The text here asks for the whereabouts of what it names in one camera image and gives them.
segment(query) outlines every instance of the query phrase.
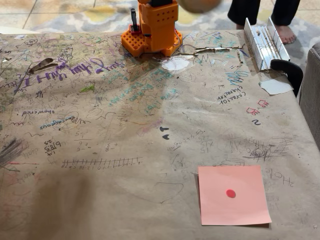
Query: person's leg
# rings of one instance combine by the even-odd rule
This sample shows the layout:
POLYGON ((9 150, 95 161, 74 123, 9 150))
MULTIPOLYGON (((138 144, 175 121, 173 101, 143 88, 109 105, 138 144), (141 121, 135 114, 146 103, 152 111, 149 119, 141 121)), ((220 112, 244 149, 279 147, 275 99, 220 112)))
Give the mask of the person's leg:
POLYGON ((246 18, 251 25, 257 23, 259 6, 260 0, 233 0, 228 17, 236 24, 236 29, 244 29, 246 18))
POLYGON ((293 43, 295 34, 288 25, 294 18, 300 0, 276 0, 271 19, 284 44, 293 43))

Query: orange 3d printed part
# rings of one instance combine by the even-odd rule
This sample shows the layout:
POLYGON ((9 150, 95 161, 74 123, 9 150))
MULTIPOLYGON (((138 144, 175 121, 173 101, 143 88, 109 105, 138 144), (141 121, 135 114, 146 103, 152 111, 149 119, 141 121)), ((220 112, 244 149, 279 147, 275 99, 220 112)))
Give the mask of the orange 3d printed part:
POLYGON ((132 25, 121 35, 122 45, 134 57, 143 53, 163 53, 170 57, 183 43, 175 29, 178 20, 176 0, 138 0, 139 21, 131 9, 132 25))

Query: bare foot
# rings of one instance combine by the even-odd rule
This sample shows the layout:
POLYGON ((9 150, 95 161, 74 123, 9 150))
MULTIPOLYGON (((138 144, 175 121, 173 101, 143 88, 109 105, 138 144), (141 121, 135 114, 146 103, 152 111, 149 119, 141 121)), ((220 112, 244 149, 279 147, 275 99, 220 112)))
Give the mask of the bare foot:
POLYGON ((245 29, 245 26, 244 26, 244 25, 239 25, 239 24, 237 24, 236 27, 235 27, 235 29, 237 29, 237 30, 243 30, 243 29, 245 29))
POLYGON ((296 39, 296 35, 288 26, 274 25, 283 44, 292 44, 296 39))

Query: ball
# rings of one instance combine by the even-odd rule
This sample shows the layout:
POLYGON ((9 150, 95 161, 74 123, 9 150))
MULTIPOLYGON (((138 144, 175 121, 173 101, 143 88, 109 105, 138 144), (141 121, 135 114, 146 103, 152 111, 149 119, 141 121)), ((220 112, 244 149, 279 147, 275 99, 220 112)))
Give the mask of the ball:
POLYGON ((191 13, 206 13, 216 6, 221 0, 176 0, 178 4, 186 11, 191 13))

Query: patterned rug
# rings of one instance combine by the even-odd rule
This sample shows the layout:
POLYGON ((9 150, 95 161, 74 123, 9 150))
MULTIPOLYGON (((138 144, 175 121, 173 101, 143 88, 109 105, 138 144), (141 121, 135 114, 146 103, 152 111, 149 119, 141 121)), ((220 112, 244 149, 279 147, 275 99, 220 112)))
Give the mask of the patterned rug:
MULTIPOLYGON (((32 30, 41 33, 76 33, 76 32, 123 32, 131 24, 130 8, 137 8, 137 0, 124 0, 106 6, 96 7, 84 12, 60 16, 43 23, 32 30)), ((176 28, 183 30, 232 30, 232 23, 227 13, 230 3, 221 3, 214 10, 205 14, 192 14, 179 8, 179 21, 176 28)), ((266 25, 271 12, 261 9, 257 24, 266 25)), ((294 18, 290 27, 297 35, 297 40, 286 45, 291 61, 304 71, 309 49, 320 42, 320 28, 304 20, 294 18)))

